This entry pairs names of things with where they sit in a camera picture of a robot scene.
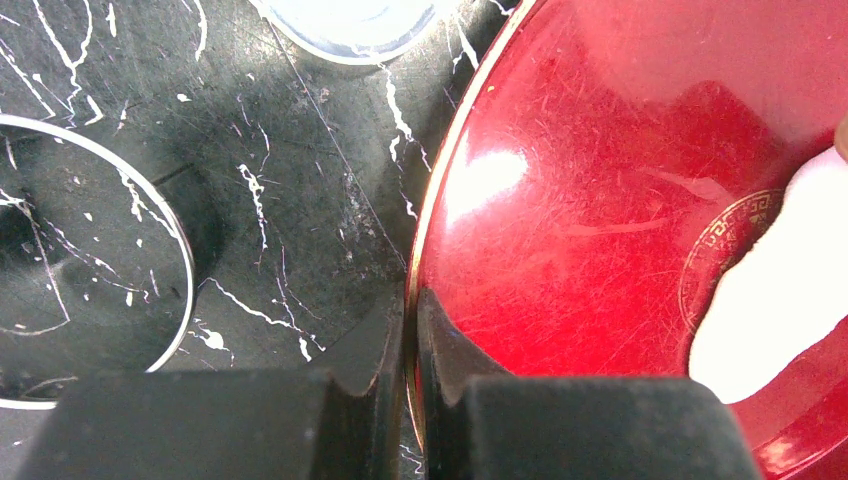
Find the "white dough ball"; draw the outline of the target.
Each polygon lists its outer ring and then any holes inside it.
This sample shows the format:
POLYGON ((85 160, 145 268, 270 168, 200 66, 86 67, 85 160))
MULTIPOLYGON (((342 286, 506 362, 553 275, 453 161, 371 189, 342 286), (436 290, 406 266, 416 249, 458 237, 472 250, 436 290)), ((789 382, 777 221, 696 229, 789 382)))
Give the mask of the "white dough ball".
POLYGON ((847 160, 831 147, 794 174, 775 221, 718 281, 688 374, 741 402, 846 315, 847 160))

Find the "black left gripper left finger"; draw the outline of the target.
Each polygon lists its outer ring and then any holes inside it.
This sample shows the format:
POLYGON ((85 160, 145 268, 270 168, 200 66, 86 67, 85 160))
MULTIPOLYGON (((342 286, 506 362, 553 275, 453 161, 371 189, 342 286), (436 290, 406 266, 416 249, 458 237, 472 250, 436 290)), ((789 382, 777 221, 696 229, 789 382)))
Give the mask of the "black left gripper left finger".
POLYGON ((296 369, 89 378, 64 394, 22 479, 394 479, 403 295, 296 369))

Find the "round red tray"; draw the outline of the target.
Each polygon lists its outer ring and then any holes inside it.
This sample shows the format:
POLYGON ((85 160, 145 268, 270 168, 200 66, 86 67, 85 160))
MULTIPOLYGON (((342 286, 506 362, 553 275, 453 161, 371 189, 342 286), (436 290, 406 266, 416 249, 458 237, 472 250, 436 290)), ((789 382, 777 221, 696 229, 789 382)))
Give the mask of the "round red tray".
MULTIPOLYGON (((718 281, 806 162, 847 160, 846 130, 843 1, 519 3, 459 104, 413 244, 424 455, 423 290, 511 374, 698 383, 690 349, 718 281)), ((757 479, 845 478, 847 315, 762 390, 718 401, 757 479)))

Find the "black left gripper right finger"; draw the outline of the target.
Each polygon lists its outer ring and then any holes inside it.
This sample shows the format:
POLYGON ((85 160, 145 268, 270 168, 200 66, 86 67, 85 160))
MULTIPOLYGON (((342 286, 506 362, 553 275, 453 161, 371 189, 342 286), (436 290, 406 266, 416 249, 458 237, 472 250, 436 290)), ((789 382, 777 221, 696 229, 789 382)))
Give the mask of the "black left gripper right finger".
POLYGON ((427 289, 416 320, 431 479, 760 477, 730 411, 698 383, 511 374, 427 289))

